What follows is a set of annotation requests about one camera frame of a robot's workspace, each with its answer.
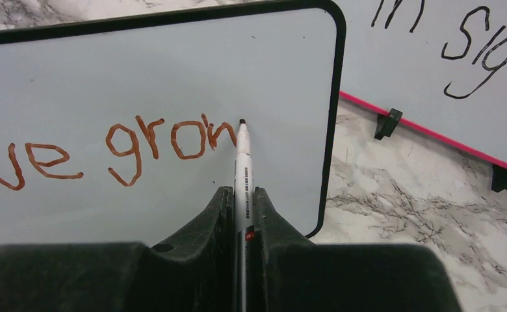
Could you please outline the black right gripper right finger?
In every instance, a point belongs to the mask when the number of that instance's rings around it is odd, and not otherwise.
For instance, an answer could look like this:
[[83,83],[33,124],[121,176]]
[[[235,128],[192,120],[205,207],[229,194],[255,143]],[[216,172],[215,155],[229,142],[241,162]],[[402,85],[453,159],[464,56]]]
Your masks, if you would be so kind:
[[460,311],[445,267],[415,244],[315,244],[253,195],[256,311]]

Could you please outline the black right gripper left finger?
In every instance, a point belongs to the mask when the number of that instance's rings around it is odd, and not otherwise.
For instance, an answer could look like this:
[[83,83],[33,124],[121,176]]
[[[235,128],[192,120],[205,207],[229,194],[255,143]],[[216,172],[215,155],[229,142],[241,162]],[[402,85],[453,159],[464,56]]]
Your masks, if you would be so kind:
[[155,246],[0,246],[0,311],[229,311],[233,191]]

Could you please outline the white red whiteboard marker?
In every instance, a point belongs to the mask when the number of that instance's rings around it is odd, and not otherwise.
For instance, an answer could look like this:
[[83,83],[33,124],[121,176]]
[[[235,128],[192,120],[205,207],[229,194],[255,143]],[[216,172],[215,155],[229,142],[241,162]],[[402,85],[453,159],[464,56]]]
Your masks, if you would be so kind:
[[246,120],[239,120],[234,180],[235,230],[235,311],[251,311],[253,304],[253,264],[255,228],[252,213],[252,156]]

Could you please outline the small black-framed whiteboard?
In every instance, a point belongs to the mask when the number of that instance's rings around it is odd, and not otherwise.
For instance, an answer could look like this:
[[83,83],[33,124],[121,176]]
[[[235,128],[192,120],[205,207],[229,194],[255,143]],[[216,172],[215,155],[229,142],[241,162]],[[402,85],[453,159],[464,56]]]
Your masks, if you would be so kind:
[[267,1],[0,31],[0,245],[155,244],[253,182],[323,224],[346,36],[333,1]]

